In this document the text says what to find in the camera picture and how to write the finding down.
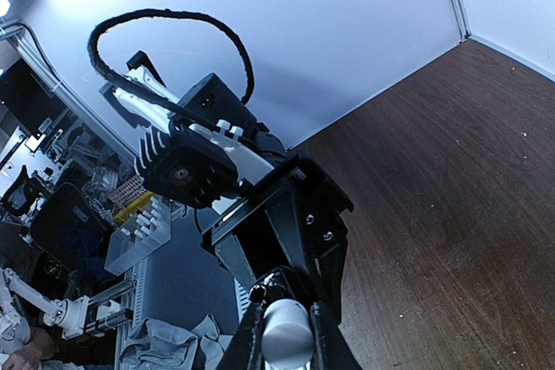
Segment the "desk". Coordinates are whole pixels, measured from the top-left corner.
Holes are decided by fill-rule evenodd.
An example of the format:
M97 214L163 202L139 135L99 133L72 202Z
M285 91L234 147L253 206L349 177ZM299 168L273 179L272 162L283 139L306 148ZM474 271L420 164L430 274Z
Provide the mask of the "desk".
M211 214L201 212L200 222L207 224ZM137 278L134 325L145 318L155 318L185 329L193 329L213 314L222 334L235 334L238 309L235 281L218 266L216 257L200 247L200 234L193 221L193 210L185 218L173 215L172 239L134 268ZM132 324L118 329L116 361Z

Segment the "bright light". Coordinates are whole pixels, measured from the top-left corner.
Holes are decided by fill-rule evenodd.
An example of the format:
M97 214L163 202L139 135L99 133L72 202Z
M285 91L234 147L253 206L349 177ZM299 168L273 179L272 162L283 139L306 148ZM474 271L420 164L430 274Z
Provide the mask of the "bright light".
M10 10L10 6L9 0L0 0L0 17L6 16L8 10Z

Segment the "wooden floor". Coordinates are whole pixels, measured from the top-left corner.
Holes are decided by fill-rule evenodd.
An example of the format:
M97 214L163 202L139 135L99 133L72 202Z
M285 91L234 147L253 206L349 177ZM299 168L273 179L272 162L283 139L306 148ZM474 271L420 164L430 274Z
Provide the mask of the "wooden floor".
M465 42L302 147L356 205L365 369L555 369L555 84Z

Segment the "coiled black cable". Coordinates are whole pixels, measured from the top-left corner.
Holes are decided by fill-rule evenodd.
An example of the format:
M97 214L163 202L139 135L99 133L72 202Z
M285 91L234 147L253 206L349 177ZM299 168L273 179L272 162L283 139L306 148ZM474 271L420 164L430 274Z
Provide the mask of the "coiled black cable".
M160 97L156 93L153 93L149 89L145 88L139 83L133 82L128 78L124 77L116 73L112 70L100 57L98 52L98 41L100 37L106 33L109 29L113 28L114 26L120 25L125 22L130 22L135 19L141 19L143 17L164 17L170 19L191 19L194 21L201 21L210 23L211 25L215 26L233 42L235 47L237 48L239 55L243 59L243 63L245 65L245 72L247 76L247 86L245 95L241 99L243 104L248 103L249 99L252 96L252 92L254 91L254 73L252 70L251 59L249 58L248 53L246 52L246 48L239 39L238 35L232 31L227 25L219 21L218 19L206 15L204 13L199 12L187 12L187 11L174 11L174 10L157 10L157 9L143 9L143 10L136 10L134 12L124 13L123 15L112 17L99 25L91 33L88 39L88 56L90 58L90 62L95 70L104 77L107 81L114 84L116 87L121 88L127 91L130 94L134 94L140 99L144 101L148 101L151 104L158 105L160 107L165 108L171 112L178 114L179 116L183 117L186 121L190 123L198 123L201 126L204 126L211 130L216 130L216 127L211 121L206 120L205 118L200 117L199 115L191 112L183 107L178 106L177 104L171 102L170 100Z

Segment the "cable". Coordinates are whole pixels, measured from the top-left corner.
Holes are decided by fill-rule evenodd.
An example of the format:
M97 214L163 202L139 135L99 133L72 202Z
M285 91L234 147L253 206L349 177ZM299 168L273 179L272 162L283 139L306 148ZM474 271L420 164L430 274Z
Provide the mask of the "cable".
M178 106L165 97L161 97L156 93L151 92L149 89L143 87L142 85L129 80L123 75L116 73L101 59L98 51L98 42L100 40L100 37L114 26L130 22L135 19L141 19L143 17L192 19L195 21L210 23L211 25L224 32L227 37L233 42L239 54L241 55L241 58L243 59L245 72L247 75L247 87L245 91L245 96L241 99L241 102L243 104L248 103L249 99L252 96L252 92L254 91L254 73L252 71L251 59L246 52L245 46L243 45L237 34L235 34L227 25L214 17L199 12L173 11L169 9L143 9L136 10L135 12L124 13L123 15L112 17L98 24L88 39L87 48L88 56L90 58L92 66L102 77L104 77L110 83L114 84L116 87L121 88L130 94L134 94L144 101L148 101L151 104L158 105L165 108L166 110L179 114L190 123L198 123L210 130L216 130L215 125L211 123L211 121L199 117L197 114Z
M44 50L42 49L41 44L38 41L38 38L36 37L36 33L35 31L24 21L19 21L19 24L21 26L23 26L25 28L25 30L29 33L29 35L31 36L31 38L33 39L33 43L36 46L36 50L38 51L39 55L41 56L42 60L44 61L44 63L46 64L46 66L48 67L50 73L52 73L52 75L59 81L59 82L63 82L62 81L62 77L60 77L60 75L56 72L56 70L54 69L54 66L52 65L52 63L50 62L49 58L46 56L46 54L44 53Z
M23 21L21 19L10 22L10 24L8 24L8 26L6 28L10 28L12 26L22 26L29 33L29 35L31 36L31 39L33 40L33 43L36 46L36 50L38 51L39 55L41 56L42 60L44 61L44 64L49 69L52 76L54 78L56 78L56 80L59 83L63 84L64 81L63 81L62 77L56 72L56 70L54 69L54 66L52 65L52 62L50 62L49 58L44 53L44 49L42 49L42 46L39 43L38 38L36 37L35 31L25 21Z
M194 218L194 225L197 226L197 231L199 232L199 234L202 234L202 227L200 227L200 221L199 221L199 209L197 208L194 209L193 218Z

